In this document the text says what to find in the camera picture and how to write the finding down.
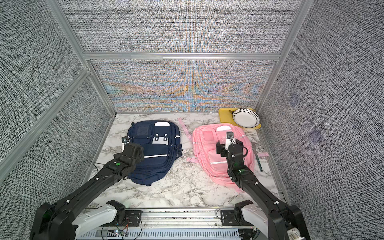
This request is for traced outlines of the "pink backpack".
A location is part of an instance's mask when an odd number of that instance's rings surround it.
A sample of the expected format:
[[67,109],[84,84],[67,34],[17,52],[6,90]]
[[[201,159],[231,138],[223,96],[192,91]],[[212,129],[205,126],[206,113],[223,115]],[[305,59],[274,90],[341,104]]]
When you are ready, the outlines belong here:
[[253,151],[252,143],[246,136],[244,130],[232,124],[221,123],[199,126],[195,128],[193,134],[190,135],[181,118],[179,118],[179,123],[193,144],[194,157],[188,158],[188,161],[200,164],[214,183],[241,192],[238,186],[231,181],[227,173],[227,159],[217,154],[216,145],[217,143],[224,144],[227,138],[227,132],[233,132],[235,140],[241,141],[247,148],[244,151],[248,153],[244,162],[245,165],[253,171],[258,155]]

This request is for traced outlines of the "navy blue backpack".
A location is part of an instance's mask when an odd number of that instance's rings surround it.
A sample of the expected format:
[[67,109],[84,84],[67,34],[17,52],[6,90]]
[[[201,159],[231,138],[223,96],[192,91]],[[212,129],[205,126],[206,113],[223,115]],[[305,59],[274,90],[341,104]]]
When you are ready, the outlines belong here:
[[144,160],[136,165],[129,179],[147,187],[163,179],[183,151],[179,127],[169,121],[132,123],[127,135],[122,137],[122,144],[128,143],[144,148]]

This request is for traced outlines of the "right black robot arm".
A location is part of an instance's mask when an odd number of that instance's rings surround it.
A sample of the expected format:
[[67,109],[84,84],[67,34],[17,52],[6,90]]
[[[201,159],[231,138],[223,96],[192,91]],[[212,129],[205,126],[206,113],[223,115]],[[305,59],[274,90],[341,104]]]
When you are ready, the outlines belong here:
[[233,132],[227,132],[225,144],[217,142],[217,154],[227,159],[227,173],[232,182],[246,192],[266,215],[268,239],[288,240],[289,230],[297,229],[300,240],[309,240],[311,237],[301,210],[279,200],[261,184],[244,163],[244,148],[244,144],[234,138]]

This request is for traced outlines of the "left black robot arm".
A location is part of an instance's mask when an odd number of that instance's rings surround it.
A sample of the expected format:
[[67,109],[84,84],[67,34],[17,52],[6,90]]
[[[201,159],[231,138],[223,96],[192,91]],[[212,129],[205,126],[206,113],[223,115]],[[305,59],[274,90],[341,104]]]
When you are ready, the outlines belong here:
[[36,211],[31,240],[76,240],[99,226],[126,222],[126,208],[117,201],[81,216],[81,212],[103,191],[126,180],[136,165],[144,160],[144,148],[136,143],[125,145],[101,170],[77,190],[56,201],[44,203]]

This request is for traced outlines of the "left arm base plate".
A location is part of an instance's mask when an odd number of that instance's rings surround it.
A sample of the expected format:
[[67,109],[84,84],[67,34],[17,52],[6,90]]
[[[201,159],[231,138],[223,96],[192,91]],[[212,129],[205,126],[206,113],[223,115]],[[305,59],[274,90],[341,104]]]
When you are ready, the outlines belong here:
[[140,218],[142,216],[142,211],[140,210],[125,210],[119,211],[115,219],[107,224],[102,225],[102,227],[119,227],[122,229],[126,226],[138,227],[140,225]]

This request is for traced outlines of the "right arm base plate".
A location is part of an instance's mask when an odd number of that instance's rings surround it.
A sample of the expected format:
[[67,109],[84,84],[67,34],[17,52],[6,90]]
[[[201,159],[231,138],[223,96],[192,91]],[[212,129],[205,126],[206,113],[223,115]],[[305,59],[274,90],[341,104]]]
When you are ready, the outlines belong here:
[[231,210],[219,210],[218,217],[221,220],[222,226],[252,226],[252,224],[236,218],[235,211]]

